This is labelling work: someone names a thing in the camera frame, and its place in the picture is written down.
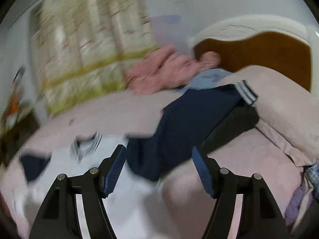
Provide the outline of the white navy varsity jacket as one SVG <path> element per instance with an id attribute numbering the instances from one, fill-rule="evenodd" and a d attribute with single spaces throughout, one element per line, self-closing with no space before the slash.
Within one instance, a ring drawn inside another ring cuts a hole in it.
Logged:
<path id="1" fill-rule="evenodd" d="M 127 103 L 104 106 L 99 116 L 82 119 L 78 136 L 67 148 L 50 154 L 26 148 L 20 156 L 24 176 L 11 179 L 10 209 L 18 231 L 28 237 L 40 205 L 59 174 L 76 176 L 97 167 L 117 145 L 127 150 L 127 159 L 115 191 L 104 200 L 106 212 L 118 238 L 162 238 L 164 234 L 151 226 L 143 201 L 155 191 L 155 183 L 166 173 L 187 161 L 192 148 L 202 144 L 217 130 L 230 113 L 243 107 L 252 109 L 257 94 L 246 81 L 210 89 L 190 89 L 164 107 L 162 118 L 151 136 L 143 134 L 102 135 L 96 128 L 130 123 L 155 123 L 153 108 L 136 111 Z"/>

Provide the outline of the pink bed sheet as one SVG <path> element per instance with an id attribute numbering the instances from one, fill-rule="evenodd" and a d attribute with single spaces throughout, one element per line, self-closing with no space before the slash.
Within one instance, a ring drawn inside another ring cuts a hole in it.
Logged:
<path id="1" fill-rule="evenodd" d="M 1 179 L 1 193 L 22 238 L 28 238 L 40 205 L 61 173 L 82 175 L 100 165 L 129 133 L 151 135 L 162 109 L 178 98 L 164 91 L 151 96 L 113 93 L 75 107 L 42 126 L 22 153 L 50 157 L 38 179 L 27 182 L 19 157 Z M 247 131 L 210 154 L 234 174 L 263 176 L 281 211 L 301 183 L 301 171 L 259 130 Z M 159 182 L 123 168 L 114 192 L 104 201 L 118 238 L 201 238 L 215 201 L 204 191 L 192 161 Z"/>

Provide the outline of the dark wooden side table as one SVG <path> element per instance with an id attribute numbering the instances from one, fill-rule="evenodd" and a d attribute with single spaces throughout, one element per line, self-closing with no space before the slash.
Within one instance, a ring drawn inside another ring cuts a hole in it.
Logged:
<path id="1" fill-rule="evenodd" d="M 30 111 L 21 121 L 17 122 L 11 130 L 1 136 L 1 164 L 7 167 L 23 146 L 39 128 L 39 123 L 33 110 Z"/>

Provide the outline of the folded black garment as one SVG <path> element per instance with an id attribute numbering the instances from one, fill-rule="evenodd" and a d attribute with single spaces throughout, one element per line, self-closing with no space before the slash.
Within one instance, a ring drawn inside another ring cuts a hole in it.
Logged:
<path id="1" fill-rule="evenodd" d="M 208 154 L 217 150 L 242 133 L 255 128 L 259 119 L 254 107 L 235 107 L 202 142 L 201 151 Z"/>

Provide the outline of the pink pillow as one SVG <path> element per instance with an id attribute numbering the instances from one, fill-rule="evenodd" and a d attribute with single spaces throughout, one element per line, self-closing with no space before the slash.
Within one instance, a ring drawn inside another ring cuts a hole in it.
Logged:
<path id="1" fill-rule="evenodd" d="M 246 80 L 258 95 L 256 125 L 298 167 L 318 163 L 318 105 L 311 94 L 281 73 L 248 66 L 223 78 L 219 86 Z"/>

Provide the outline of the orange plush toy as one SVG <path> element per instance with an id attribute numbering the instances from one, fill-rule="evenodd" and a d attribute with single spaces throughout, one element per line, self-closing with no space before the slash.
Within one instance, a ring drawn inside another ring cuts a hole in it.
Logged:
<path id="1" fill-rule="evenodd" d="M 7 118 L 10 115 L 17 114 L 19 112 L 20 101 L 24 95 L 24 86 L 21 80 L 16 80 L 13 82 L 12 94 L 9 97 L 9 102 L 7 108 L 4 111 L 2 117 L 2 124 L 5 125 Z"/>

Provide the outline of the light blue pillow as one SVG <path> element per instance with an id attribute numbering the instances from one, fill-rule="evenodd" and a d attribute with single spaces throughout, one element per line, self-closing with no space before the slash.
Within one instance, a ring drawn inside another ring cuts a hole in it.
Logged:
<path id="1" fill-rule="evenodd" d="M 175 92 L 185 92 L 188 89 L 202 90 L 210 89 L 217 86 L 217 83 L 223 78 L 232 75 L 232 72 L 226 71 L 222 68 L 214 68 L 203 71 L 194 76 L 193 79 L 184 87 L 174 89 Z"/>

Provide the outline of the pink crumpled quilt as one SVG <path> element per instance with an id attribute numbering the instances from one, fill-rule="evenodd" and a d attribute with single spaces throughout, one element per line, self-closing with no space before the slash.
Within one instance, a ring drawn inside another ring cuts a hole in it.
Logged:
<path id="1" fill-rule="evenodd" d="M 194 76 L 216 68 L 220 61 L 220 55 L 213 51 L 194 59 L 178 53 L 173 45 L 167 45 L 148 53 L 136 63 L 125 74 L 125 81 L 134 94 L 151 95 L 187 86 Z"/>

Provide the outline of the brown white headboard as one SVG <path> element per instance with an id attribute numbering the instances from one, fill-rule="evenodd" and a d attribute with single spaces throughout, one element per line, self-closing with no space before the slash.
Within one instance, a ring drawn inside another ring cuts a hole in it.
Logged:
<path id="1" fill-rule="evenodd" d="M 216 52 L 229 72 L 265 66 L 318 94 L 318 27 L 313 25 L 274 15 L 237 16 L 202 30 L 193 45 L 197 59 Z"/>

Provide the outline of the tree pattern curtain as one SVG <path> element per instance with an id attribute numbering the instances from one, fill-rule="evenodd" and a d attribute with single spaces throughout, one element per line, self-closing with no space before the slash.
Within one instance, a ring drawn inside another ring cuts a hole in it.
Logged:
<path id="1" fill-rule="evenodd" d="M 144 0 L 43 0 L 32 37 L 39 93 L 51 116 L 122 91 L 157 48 Z"/>

